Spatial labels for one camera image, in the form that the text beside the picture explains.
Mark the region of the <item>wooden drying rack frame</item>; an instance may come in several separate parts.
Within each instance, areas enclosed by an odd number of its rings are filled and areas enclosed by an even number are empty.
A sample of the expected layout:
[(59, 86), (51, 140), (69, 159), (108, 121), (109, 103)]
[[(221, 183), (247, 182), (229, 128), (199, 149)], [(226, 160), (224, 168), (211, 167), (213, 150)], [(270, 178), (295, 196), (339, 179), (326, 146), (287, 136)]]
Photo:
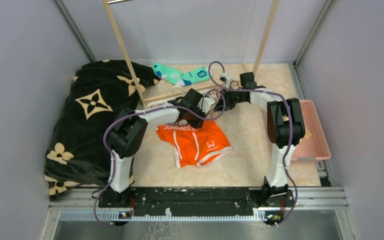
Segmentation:
[[(119, 0), (110, 0), (110, 1), (103, 0), (102, 1), (102, 4), (104, 6), (104, 9), (105, 9), (106, 14), (107, 14), (108, 19), (109, 19), (109, 22), (111, 24), (112, 30), (113, 30), (113, 32), (115, 34), (116, 40), (117, 40), (118, 45), (119, 45), (119, 47), (121, 49), (121, 52), (122, 52), (123, 57), (124, 57), (124, 60), (125, 60), (125, 62), (127, 64), (127, 67), (129, 69), (129, 72), (130, 72), (130, 74), (132, 76), (132, 80), (135, 83), (134, 87), (138, 88), (139, 87), (139, 81), (138, 81), (136, 72), (135, 72), (135, 70), (133, 68), (132, 61), (130, 60), (128, 51), (127, 51), (126, 46), (124, 44), (121, 32), (120, 32), (120, 30), (119, 30), (119, 28), (117, 26), (115, 17), (113, 15), (113, 12), (112, 12), (112, 10), (110, 8), (110, 5), (114, 5), (114, 4), (118, 4), (118, 3), (120, 3)], [(268, 41), (270, 30), (272, 28), (272, 24), (273, 24), (273, 21), (275, 19), (275, 15), (276, 15), (276, 11), (278, 9), (279, 3), (280, 2), (278, 0), (272, 0), (271, 1), (271, 5), (270, 5), (270, 8), (269, 8), (269, 13), (268, 13), (268, 16), (267, 16), (267, 20), (266, 20), (266, 23), (265, 23), (265, 26), (264, 26), (264, 30), (263, 30), (263, 34), (262, 34), (262, 37), (261, 37), (261, 40), (260, 40), (260, 44), (259, 44), (259, 48), (258, 48), (258, 51), (257, 51), (257, 55), (256, 55), (256, 58), (255, 58), (255, 61), (254, 61), (254, 64), (253, 64), (253, 68), (252, 68), (252, 72), (253, 72), (254, 75), (257, 75), (257, 73), (258, 73), (258, 69), (259, 69), (259, 66), (261, 64), (263, 53), (264, 53), (264, 50), (265, 50), (265, 47), (266, 47), (266, 43)], [(145, 98), (141, 91), (139, 91), (138, 94), (139, 94), (140, 100), (142, 102), (142, 105), (144, 107), (147, 107), (148, 104), (150, 104), (151, 102), (162, 101), (162, 100), (166, 100), (166, 99), (169, 99), (169, 98), (179, 97), (180, 95), (183, 94), (183, 92), (184, 92), (184, 89), (181, 88), (180, 92), (178, 92), (178, 93), (172, 92), (172, 93), (160, 94), (158, 96), (148, 97), (148, 98)]]

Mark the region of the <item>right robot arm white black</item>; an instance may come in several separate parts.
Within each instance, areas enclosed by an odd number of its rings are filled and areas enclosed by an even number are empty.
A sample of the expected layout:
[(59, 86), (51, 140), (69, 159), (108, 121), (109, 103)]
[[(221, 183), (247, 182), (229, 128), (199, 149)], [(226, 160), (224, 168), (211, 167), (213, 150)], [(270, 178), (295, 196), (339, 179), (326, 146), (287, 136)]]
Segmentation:
[(280, 93), (258, 85), (253, 72), (240, 74), (239, 88), (232, 88), (225, 73), (220, 79), (226, 83), (221, 89), (221, 100), (214, 107), (216, 112), (232, 110), (239, 103), (250, 103), (266, 113), (266, 134), (272, 144), (271, 163), (264, 177), (261, 194), (257, 197), (261, 204), (275, 206), (294, 203), (289, 183), (292, 155), (306, 133), (300, 101), (286, 99)]

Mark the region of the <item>orange underwear white trim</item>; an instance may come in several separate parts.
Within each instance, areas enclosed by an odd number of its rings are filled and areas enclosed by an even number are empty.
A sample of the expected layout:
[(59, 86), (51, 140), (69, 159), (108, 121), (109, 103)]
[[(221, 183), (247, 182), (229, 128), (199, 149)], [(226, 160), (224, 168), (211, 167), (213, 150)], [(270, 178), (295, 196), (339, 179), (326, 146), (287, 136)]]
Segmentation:
[(208, 167), (233, 151), (215, 120), (205, 120), (201, 128), (165, 124), (154, 130), (162, 141), (173, 145), (177, 168)]

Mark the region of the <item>white plastic clip hanger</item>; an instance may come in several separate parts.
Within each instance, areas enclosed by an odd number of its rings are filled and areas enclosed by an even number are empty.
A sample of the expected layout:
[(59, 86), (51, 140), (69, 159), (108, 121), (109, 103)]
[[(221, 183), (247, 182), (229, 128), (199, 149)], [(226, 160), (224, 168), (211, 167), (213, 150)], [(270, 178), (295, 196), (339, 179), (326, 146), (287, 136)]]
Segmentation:
[(154, 107), (161, 106), (168, 101), (175, 100), (178, 97), (184, 97), (186, 95), (186, 93), (191, 89), (196, 90), (197, 92), (199, 92), (200, 94), (202, 94), (204, 96), (210, 96), (210, 97), (214, 98), (215, 100), (219, 100), (221, 98), (220, 94), (216, 92), (216, 90), (220, 90), (220, 88), (216, 87), (216, 86), (193, 87), (193, 88), (189, 88), (189, 89), (186, 89), (186, 88), (181, 87), (181, 86), (174, 86), (171, 89), (170, 93), (161, 94), (161, 95), (158, 95), (155, 97), (146, 98), (144, 109), (148, 110), (148, 109), (151, 109)]

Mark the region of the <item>pink perforated plastic basket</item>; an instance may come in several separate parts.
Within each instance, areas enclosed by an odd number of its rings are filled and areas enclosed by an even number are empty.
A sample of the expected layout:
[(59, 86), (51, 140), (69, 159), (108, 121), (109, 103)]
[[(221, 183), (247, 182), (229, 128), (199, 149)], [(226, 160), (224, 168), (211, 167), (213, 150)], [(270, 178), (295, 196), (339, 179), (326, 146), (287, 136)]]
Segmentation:
[(291, 160), (300, 162), (329, 160), (332, 155), (315, 104), (306, 99), (300, 100), (300, 106), (305, 128), (312, 133), (312, 136), (300, 141)]

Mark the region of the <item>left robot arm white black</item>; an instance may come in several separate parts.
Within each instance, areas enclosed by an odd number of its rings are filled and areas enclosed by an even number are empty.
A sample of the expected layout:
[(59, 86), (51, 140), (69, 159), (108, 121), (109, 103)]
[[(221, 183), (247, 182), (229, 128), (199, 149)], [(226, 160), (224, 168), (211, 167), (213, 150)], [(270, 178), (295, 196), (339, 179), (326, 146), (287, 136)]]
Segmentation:
[(160, 106), (145, 109), (123, 109), (103, 135), (103, 145), (111, 158), (110, 176), (107, 187), (112, 189), (110, 200), (118, 207), (129, 203), (131, 168), (134, 155), (139, 151), (148, 129), (160, 125), (186, 121), (199, 129), (216, 100), (195, 89), (184, 96), (169, 100)]

